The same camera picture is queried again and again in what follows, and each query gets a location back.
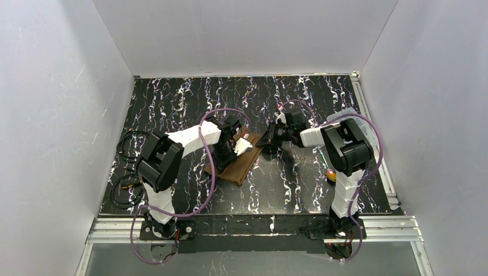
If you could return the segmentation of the brown woven cloth napkin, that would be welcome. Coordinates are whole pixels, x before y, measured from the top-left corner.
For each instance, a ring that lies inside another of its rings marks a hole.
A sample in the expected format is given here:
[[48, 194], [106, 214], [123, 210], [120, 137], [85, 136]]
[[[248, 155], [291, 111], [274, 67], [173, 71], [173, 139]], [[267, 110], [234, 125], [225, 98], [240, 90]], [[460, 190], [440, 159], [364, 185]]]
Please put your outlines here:
[[[234, 139], [233, 137], [231, 137], [231, 131], [227, 130], [222, 131], [220, 137], [218, 138], [218, 142], [229, 140], [237, 141], [240, 138], [244, 138], [249, 141], [253, 146], [252, 150], [243, 153], [223, 171], [218, 171], [215, 167], [217, 178], [227, 182], [231, 182], [237, 186], [241, 186], [243, 184], [243, 181], [247, 177], [250, 169], [252, 168], [253, 164], [256, 162], [259, 154], [261, 153], [261, 149], [256, 147], [256, 143], [259, 140], [259, 137], [255, 133], [250, 133], [245, 134], [244, 137], [238, 137], [237, 139]], [[211, 145], [209, 148], [212, 150], [211, 158], [215, 166], [215, 144]]]

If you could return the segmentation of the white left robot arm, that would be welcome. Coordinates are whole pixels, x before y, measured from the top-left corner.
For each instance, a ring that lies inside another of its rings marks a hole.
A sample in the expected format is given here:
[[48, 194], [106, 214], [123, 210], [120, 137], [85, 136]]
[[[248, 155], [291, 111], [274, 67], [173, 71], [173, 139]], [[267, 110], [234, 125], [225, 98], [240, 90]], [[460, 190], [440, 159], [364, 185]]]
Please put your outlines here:
[[253, 145], [242, 137], [238, 119], [220, 121], [214, 116], [182, 131], [152, 133], [136, 162], [136, 172], [148, 196], [146, 223], [161, 235], [173, 233], [175, 212], [171, 186], [177, 179], [181, 162], [200, 149], [210, 150], [213, 173], [222, 173]]

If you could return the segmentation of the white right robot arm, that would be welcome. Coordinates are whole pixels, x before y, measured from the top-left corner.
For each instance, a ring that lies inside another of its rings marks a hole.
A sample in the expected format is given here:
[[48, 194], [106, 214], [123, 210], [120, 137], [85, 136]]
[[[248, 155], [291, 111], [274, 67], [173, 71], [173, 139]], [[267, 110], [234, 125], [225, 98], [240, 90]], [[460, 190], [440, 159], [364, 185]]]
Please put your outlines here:
[[323, 229], [332, 234], [348, 231], [358, 222], [358, 189], [370, 161], [375, 159], [373, 146], [361, 128], [364, 116], [343, 112], [322, 126], [311, 127], [300, 111], [276, 109], [274, 115], [257, 147], [279, 148], [285, 141], [300, 148], [324, 146], [326, 163], [336, 174], [328, 219], [307, 230]]

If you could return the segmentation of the clear plastic compartment box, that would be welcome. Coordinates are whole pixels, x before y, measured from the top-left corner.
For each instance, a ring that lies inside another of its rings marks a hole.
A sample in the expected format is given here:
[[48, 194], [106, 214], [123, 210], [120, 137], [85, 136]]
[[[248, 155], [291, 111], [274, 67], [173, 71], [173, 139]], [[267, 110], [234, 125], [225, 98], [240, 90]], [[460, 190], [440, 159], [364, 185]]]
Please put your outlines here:
[[365, 137], [368, 139], [369, 143], [372, 146], [378, 146], [379, 141], [378, 137], [371, 125], [366, 122], [363, 118], [357, 117], [357, 116], [351, 116], [350, 114], [359, 114], [354, 108], [346, 108], [344, 110], [341, 110], [339, 112], [335, 112], [334, 114], [331, 114], [326, 117], [326, 122], [331, 121], [337, 117], [347, 115], [347, 117], [342, 118], [342, 120], [345, 120], [347, 118], [352, 118], [355, 120], [356, 124], [359, 126]]

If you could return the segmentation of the red yellow handled utensil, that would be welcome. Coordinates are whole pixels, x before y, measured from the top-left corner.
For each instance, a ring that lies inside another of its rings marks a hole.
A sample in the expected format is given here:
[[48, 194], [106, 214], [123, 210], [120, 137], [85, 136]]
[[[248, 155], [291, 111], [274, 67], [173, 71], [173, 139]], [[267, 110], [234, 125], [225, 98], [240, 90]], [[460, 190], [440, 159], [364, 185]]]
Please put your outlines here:
[[319, 154], [323, 160], [323, 163], [324, 163], [324, 166], [326, 169], [326, 179], [329, 183], [334, 185], [336, 183], [336, 180], [337, 180], [336, 172], [328, 165], [325, 154], [323, 153], [322, 149], [319, 147], [319, 148], [317, 148], [317, 150], [318, 150], [318, 152], [319, 152]]

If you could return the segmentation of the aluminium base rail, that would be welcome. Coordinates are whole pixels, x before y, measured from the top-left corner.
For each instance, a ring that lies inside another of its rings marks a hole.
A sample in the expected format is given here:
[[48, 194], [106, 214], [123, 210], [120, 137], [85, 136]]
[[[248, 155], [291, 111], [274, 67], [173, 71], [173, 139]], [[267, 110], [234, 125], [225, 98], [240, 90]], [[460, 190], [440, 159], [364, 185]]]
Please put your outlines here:
[[423, 242], [413, 216], [361, 216], [360, 226], [334, 233], [324, 215], [199, 215], [178, 219], [168, 234], [156, 233], [142, 218], [97, 218], [90, 244], [163, 247], [181, 254], [219, 251], [305, 251], [323, 253], [359, 242]]

